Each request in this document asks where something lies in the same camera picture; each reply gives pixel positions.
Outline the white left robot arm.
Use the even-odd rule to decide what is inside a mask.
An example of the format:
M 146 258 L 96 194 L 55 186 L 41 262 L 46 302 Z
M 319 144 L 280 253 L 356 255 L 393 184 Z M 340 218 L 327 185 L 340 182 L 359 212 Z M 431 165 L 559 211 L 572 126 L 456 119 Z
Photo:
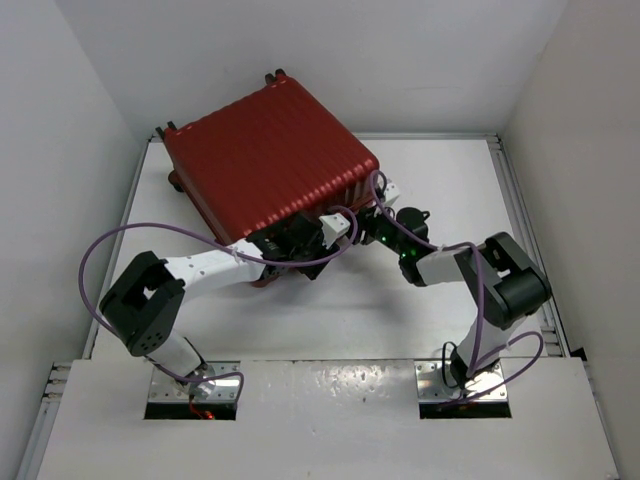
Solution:
M 133 357 L 144 357 L 194 396 L 209 393 L 216 373 L 175 329 L 181 307 L 215 290 L 271 280 L 292 270 L 313 278 L 339 252 L 350 228 L 341 216 L 304 214 L 255 231 L 229 245 L 211 241 L 210 250 L 160 258 L 152 251 L 134 257 L 99 304 L 99 311 Z

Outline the red hard-shell suitcase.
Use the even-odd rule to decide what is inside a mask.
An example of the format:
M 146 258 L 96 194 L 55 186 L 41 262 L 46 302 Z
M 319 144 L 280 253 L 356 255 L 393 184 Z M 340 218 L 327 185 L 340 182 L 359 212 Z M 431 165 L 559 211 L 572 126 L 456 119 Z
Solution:
M 158 129 L 169 181 L 229 245 L 296 214 L 372 201 L 376 156 L 295 78 L 277 69 L 261 89 L 196 121 Z

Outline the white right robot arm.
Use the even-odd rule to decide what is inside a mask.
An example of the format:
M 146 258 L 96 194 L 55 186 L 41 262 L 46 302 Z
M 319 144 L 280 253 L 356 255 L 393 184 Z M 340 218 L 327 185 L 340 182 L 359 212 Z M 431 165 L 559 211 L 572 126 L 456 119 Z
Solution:
M 426 218 L 413 207 L 395 217 L 365 208 L 357 214 L 358 242 L 377 241 L 397 254 L 403 277 L 416 287 L 466 285 L 476 318 L 442 372 L 449 387 L 463 388 L 475 374 L 493 367 L 522 321 L 550 300 L 551 284 L 511 235 L 499 232 L 479 245 L 436 247 L 429 242 Z

